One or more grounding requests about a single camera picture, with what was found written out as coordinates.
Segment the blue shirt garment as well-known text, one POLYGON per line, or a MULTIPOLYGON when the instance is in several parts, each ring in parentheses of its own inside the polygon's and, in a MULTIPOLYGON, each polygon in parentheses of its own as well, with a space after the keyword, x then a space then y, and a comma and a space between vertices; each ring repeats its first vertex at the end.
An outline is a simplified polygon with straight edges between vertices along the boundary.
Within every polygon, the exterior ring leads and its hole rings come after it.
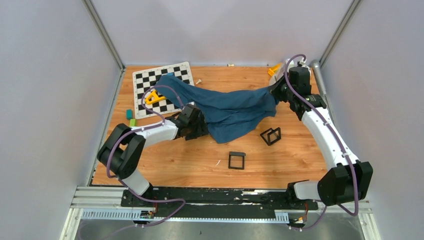
POLYGON ((163 75, 154 88, 176 107, 193 102, 203 113, 208 132, 218 144, 253 131, 264 118, 276 115, 279 104, 267 87, 219 92, 184 83, 174 75, 163 75))

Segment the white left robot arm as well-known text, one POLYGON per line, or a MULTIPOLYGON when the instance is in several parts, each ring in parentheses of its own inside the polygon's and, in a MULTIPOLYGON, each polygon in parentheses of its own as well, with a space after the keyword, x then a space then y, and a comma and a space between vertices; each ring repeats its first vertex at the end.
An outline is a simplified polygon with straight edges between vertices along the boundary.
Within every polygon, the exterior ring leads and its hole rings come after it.
POLYGON ((145 126, 118 124, 97 153, 97 160, 107 173, 134 191, 134 200, 140 206, 153 201, 151 183, 138 170, 145 148, 164 141, 184 138, 186 141, 209 134, 205 116, 195 105, 186 104, 181 112, 165 117, 162 121, 145 126))

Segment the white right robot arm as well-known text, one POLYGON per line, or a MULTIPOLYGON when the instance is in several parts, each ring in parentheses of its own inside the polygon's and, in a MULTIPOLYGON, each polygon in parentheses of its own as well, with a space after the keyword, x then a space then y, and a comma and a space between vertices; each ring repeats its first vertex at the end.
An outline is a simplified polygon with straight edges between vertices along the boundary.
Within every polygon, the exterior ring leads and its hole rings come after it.
POLYGON ((289 108, 310 131, 325 160, 327 173, 319 181, 289 183, 286 204, 298 209, 306 200, 333 206, 365 199, 373 167, 368 161, 360 161, 341 138, 325 101, 312 93, 310 70, 294 66, 287 75, 289 80, 285 79, 281 66, 271 77, 269 92, 277 100, 289 103, 289 108))

